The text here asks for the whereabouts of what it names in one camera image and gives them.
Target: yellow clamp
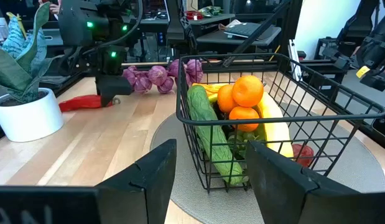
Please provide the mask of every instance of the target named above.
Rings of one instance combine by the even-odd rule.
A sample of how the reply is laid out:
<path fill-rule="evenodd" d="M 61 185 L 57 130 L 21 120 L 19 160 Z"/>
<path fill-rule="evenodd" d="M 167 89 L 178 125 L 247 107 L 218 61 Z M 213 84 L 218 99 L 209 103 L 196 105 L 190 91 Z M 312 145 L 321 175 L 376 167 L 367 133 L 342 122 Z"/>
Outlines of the yellow clamp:
<path fill-rule="evenodd" d="M 362 68 L 360 68 L 357 72 L 356 72 L 356 76 L 358 78 L 362 78 L 362 76 L 364 76 L 368 71 L 370 71 L 371 69 L 368 68 L 366 65 L 362 66 Z"/>

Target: red apple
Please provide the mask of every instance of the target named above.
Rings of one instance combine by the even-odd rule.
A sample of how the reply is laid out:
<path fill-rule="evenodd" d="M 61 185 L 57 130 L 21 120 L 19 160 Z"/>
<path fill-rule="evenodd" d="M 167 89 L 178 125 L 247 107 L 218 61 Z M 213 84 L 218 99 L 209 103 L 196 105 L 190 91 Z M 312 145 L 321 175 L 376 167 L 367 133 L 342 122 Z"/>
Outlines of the red apple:
<path fill-rule="evenodd" d="M 293 144 L 292 145 L 294 157 L 297 157 L 299 155 L 299 152 L 302 149 L 302 147 L 303 146 L 300 144 Z M 300 157 L 308 157 L 308 156 L 314 156 L 314 150 L 312 150 L 312 148 L 310 146 L 304 146 L 302 153 L 300 154 Z M 299 163 L 300 165 L 304 166 L 304 167 L 308 167 L 312 160 L 313 160 L 313 158 L 308 158 L 308 159 L 300 159 L 299 158 L 298 161 L 296 161 L 296 162 Z"/>

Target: laptop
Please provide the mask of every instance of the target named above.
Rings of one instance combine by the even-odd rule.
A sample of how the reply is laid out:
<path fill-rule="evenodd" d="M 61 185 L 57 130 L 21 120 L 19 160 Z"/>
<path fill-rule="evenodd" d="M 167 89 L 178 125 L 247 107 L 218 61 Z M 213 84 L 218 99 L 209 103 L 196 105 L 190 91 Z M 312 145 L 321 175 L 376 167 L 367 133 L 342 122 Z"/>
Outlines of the laptop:
<path fill-rule="evenodd" d="M 224 33 L 237 37 L 248 38 L 253 32 L 259 28 L 261 24 L 253 23 L 253 22 L 244 22 L 238 25 L 232 25 L 225 29 Z M 274 25 L 268 27 L 267 30 L 262 33 L 257 40 L 265 40 L 270 38 L 270 36 L 274 33 Z"/>

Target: red onion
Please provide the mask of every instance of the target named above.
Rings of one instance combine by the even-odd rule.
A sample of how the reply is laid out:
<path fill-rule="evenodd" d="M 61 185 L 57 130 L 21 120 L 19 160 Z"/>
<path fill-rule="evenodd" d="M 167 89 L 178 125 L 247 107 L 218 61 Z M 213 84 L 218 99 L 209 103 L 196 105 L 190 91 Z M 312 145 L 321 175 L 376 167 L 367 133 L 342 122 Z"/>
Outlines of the red onion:
<path fill-rule="evenodd" d="M 190 75 L 186 73 L 185 78 L 187 79 L 187 85 L 192 86 Z M 175 77 L 174 80 L 175 80 L 175 85 L 177 85 L 179 78 Z"/>
<path fill-rule="evenodd" d="M 167 78 L 167 71 L 164 67 L 155 65 L 149 70 L 148 78 L 152 84 L 160 86 Z"/>
<path fill-rule="evenodd" d="M 134 74 L 136 77 L 147 77 L 148 78 L 148 71 L 135 71 Z"/>
<path fill-rule="evenodd" d="M 152 88 L 152 83 L 147 77 L 137 77 L 136 84 L 134 85 L 134 91 L 138 93 L 146 93 Z"/>
<path fill-rule="evenodd" d="M 131 67 L 123 70 L 123 77 L 127 78 L 127 80 L 129 81 L 131 86 L 134 86 L 134 84 L 136 83 L 136 76 L 135 76 L 134 72 L 132 71 L 132 69 L 130 69 L 130 68 Z"/>
<path fill-rule="evenodd" d="M 173 84 L 174 84 L 173 79 L 170 77 L 167 77 L 165 82 L 163 82 L 163 84 L 161 84 L 161 86 L 157 86 L 157 90 L 161 94 L 168 93 L 168 92 L 172 91 Z"/>
<path fill-rule="evenodd" d="M 169 71 L 168 71 L 168 76 L 170 77 L 179 77 L 179 62 L 180 60 L 177 59 L 177 60 L 174 60 L 171 64 L 170 64 L 170 67 L 169 67 Z M 184 64 L 184 72 L 187 73 L 187 65 Z"/>
<path fill-rule="evenodd" d="M 191 59 L 187 63 L 187 73 L 192 83 L 200 83 L 203 78 L 202 63 L 199 60 Z"/>

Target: orange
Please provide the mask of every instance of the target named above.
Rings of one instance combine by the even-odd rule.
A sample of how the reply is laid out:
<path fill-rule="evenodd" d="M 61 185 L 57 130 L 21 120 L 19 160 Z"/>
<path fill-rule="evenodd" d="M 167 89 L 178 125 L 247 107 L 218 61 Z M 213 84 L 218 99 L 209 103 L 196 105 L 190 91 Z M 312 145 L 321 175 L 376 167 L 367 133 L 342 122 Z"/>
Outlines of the orange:
<path fill-rule="evenodd" d="M 230 113 L 230 119 L 259 119 L 259 114 L 253 108 L 235 107 Z M 238 130 L 251 132 L 257 129 L 259 124 L 239 124 Z"/>
<path fill-rule="evenodd" d="M 258 77 L 247 75 L 239 78 L 233 87 L 232 97 L 244 107 L 256 106 L 262 98 L 264 86 Z"/>
<path fill-rule="evenodd" d="M 220 107 L 220 110 L 224 113 L 231 112 L 231 110 L 237 106 L 234 99 L 232 98 L 232 89 L 232 85 L 225 85 L 218 90 L 217 103 Z"/>

